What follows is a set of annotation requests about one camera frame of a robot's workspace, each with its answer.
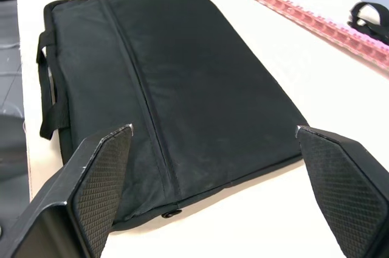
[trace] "zipper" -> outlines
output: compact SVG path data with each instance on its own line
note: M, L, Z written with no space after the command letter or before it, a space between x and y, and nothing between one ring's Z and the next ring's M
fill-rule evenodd
M143 88L141 77L140 77L140 71L139 68L136 66L136 56L133 51L133 48L131 44L127 41L125 38L118 22L115 14L113 13L111 6L106 0L98 0L102 6L103 13L106 15L111 27L113 28L116 37L118 38L119 42L119 49L122 53L124 61L127 61L129 64L127 65L129 69L129 76L131 77L131 80L134 84L135 91L139 100L139 104L142 110L142 114L145 117L145 123L146 123L146 129L149 132L149 136L151 138L151 145L153 147L153 150L156 152L156 157L160 158L163 161L163 164L165 166L165 170L168 175L168 179L170 180L172 186L173 186L173 192L174 196L177 198L177 200L181 200L181 190L179 188L179 183L177 176L174 172L173 166L167 160L168 153L164 149L164 146L161 144L162 137L159 136L158 130L156 128L155 120L153 119L152 115L152 109L150 108L150 103L147 99L146 92Z

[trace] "black strap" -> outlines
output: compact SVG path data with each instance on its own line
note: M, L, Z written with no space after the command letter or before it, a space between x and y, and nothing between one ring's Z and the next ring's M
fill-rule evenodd
M52 95L50 88L49 68L52 71L53 78L59 72L57 64L49 64L49 61L44 56L42 49L53 47L55 44L53 32L44 31L39 37L38 53L36 62L38 63L39 81L41 84L42 98L42 126L40 135L43 138L51 139L54 130L66 128L70 126L69 107L67 104L66 93L64 87L55 85L57 88L56 103L52 104Z
M366 6L370 5L379 14L380 24L374 24L370 21L362 19L359 17L360 11ZM379 40L387 45L389 45L389 10L381 4L376 4L374 2L360 2L354 6L351 10L352 20L349 22L349 25L356 29L357 31L366 34L376 40ZM358 21L362 20L365 22L364 25L358 25Z

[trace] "diamond-pattern rubber surface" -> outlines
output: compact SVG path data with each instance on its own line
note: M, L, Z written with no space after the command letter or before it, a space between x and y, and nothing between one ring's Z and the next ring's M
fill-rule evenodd
M298 138L317 203L343 253L365 257L388 215L386 201L338 144L306 130Z
M93 257L99 258L111 230L126 172L131 129L103 143L74 197L74 211Z

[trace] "pink ruler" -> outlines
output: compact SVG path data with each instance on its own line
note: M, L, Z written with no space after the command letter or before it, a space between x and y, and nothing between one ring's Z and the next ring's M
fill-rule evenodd
M389 72L389 46L346 25L335 23L290 0L256 0Z

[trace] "black laptop sleeve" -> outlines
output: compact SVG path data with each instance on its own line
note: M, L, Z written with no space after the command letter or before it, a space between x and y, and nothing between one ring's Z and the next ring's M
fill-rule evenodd
M66 162L134 125L115 230L301 159L304 117L209 0L63 0L44 20L41 136L59 129Z

